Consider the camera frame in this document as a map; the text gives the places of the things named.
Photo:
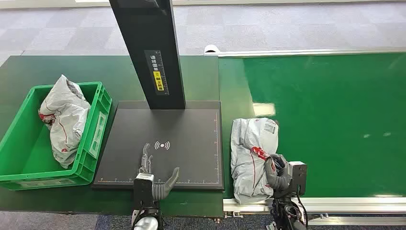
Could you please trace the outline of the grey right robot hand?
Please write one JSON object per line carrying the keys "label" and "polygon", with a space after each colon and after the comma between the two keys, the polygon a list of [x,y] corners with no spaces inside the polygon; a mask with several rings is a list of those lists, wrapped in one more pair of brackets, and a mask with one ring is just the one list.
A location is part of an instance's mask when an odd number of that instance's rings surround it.
{"label": "grey right robot hand", "polygon": [[288,162],[280,154],[271,154],[264,163],[267,184],[275,191],[283,191],[290,185]]}

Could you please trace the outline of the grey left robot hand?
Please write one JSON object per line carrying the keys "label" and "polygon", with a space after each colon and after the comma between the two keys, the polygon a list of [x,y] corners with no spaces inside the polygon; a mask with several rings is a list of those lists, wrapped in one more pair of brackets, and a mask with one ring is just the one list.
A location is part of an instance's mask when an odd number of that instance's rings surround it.
{"label": "grey left robot hand", "polygon": [[152,197],[154,200],[165,199],[180,177],[180,168],[176,167],[173,170],[172,176],[164,184],[154,183],[154,175],[152,173],[153,156],[149,154],[150,144],[146,143],[142,150],[141,166],[138,169],[136,179],[146,179],[152,182]]}

